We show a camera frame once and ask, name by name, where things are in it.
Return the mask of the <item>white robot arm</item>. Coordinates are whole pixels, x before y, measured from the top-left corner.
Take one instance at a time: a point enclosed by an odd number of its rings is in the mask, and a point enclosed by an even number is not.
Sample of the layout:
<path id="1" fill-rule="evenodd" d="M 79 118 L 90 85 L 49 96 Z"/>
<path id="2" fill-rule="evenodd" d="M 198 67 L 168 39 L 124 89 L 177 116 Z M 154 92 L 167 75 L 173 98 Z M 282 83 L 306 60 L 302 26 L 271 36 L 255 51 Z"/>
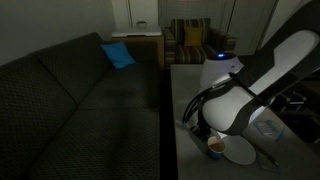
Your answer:
<path id="1" fill-rule="evenodd" d="M 213 130 L 237 136 L 273 99 L 320 68 L 320 0 L 311 0 L 291 15 L 238 72 L 228 72 L 188 104 L 182 122 L 193 116 L 195 136 L 205 141 Z"/>

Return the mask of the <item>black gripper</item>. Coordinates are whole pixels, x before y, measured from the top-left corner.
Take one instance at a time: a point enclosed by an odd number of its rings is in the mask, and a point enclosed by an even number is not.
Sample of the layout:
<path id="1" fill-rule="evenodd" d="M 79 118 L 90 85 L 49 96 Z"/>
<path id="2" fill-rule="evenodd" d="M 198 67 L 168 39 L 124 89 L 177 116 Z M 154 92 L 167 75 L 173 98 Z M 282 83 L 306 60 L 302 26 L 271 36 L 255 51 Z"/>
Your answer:
<path id="1" fill-rule="evenodd" d="M 210 126 L 205 121 L 198 121 L 195 126 L 191 127 L 191 131 L 200 140 L 207 140 L 211 134 Z"/>

